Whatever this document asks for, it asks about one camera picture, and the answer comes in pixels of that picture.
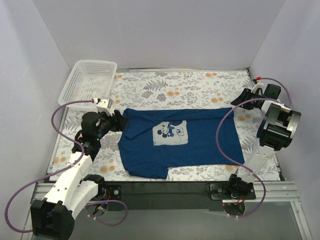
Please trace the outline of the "blue t shirt cartoon print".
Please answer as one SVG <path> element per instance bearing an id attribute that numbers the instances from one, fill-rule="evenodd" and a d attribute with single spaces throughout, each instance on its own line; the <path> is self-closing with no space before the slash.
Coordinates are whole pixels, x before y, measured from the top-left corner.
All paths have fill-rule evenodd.
<path id="1" fill-rule="evenodd" d="M 244 164 L 230 108 L 134 110 L 118 142 L 124 169 L 135 177 L 165 179 L 169 168 Z"/>

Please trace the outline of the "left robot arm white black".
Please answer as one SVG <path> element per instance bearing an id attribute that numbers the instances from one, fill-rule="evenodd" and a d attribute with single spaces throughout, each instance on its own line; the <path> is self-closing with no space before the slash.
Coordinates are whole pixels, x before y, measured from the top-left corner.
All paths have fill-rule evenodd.
<path id="1" fill-rule="evenodd" d="M 96 205 L 105 213 L 110 203 L 119 203 L 101 175 L 87 174 L 101 148 L 101 139 L 108 132 L 122 132 L 128 118 L 119 110 L 87 112 L 82 116 L 81 129 L 67 164 L 50 191 L 30 207 L 32 233 L 52 240 L 68 240 L 75 220 L 87 206 Z"/>

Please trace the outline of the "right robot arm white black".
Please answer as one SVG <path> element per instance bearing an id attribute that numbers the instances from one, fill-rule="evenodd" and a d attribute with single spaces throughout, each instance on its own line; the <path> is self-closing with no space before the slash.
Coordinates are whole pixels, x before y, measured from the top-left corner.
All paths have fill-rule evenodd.
<path id="1" fill-rule="evenodd" d="M 296 133 L 302 114 L 278 102 L 281 88 L 268 84 L 265 90 L 259 84 L 244 88 L 231 102 L 246 110 L 260 109 L 263 120 L 258 128 L 257 144 L 244 166 L 229 177 L 226 193 L 231 197 L 246 197 L 254 191 L 255 175 L 276 152 L 287 148 Z"/>

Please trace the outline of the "white plastic perforated basket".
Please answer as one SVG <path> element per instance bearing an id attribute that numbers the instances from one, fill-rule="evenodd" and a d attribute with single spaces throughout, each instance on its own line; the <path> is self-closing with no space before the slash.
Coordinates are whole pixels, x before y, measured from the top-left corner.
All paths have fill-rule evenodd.
<path id="1" fill-rule="evenodd" d="M 72 68 L 58 104 L 107 97 L 112 89 L 118 65 L 112 61 L 79 60 Z"/>

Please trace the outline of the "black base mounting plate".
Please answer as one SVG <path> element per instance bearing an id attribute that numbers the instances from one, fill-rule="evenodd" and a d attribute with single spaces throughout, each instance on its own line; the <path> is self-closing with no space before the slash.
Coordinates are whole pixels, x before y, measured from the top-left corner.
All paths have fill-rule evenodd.
<path id="1" fill-rule="evenodd" d="M 126 204 L 128 210 L 210 210 L 223 211 L 223 201 L 254 200 L 231 194 L 227 181 L 113 181 L 102 184 L 111 200 Z"/>

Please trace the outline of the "aluminium frame rail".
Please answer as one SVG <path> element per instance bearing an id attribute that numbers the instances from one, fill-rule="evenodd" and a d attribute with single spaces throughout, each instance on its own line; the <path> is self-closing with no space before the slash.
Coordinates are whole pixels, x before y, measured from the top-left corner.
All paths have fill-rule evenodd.
<path id="1" fill-rule="evenodd" d="M 264 202 L 300 202 L 300 195 L 293 181 L 264 181 L 266 196 Z M 54 182 L 37 183 L 32 193 L 31 201 L 41 200 L 49 190 L 55 185 Z M 246 203 L 258 202 L 263 196 L 263 186 L 260 182 L 255 182 L 254 191 L 256 199 L 249 200 L 246 197 Z"/>

